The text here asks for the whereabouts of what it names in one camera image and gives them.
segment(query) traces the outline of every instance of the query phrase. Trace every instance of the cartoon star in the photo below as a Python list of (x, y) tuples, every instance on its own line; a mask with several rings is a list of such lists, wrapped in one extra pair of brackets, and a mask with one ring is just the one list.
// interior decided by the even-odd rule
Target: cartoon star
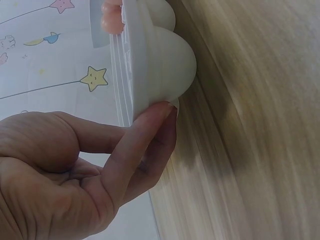
[(72, 4), (71, 0), (55, 0), (49, 7), (58, 9), (59, 13), (62, 14), (66, 9), (73, 9), (75, 5)]
[(90, 92), (93, 92), (98, 86), (108, 85), (105, 79), (107, 69), (95, 70), (89, 66), (88, 74), (80, 80), (83, 84), (88, 84)]

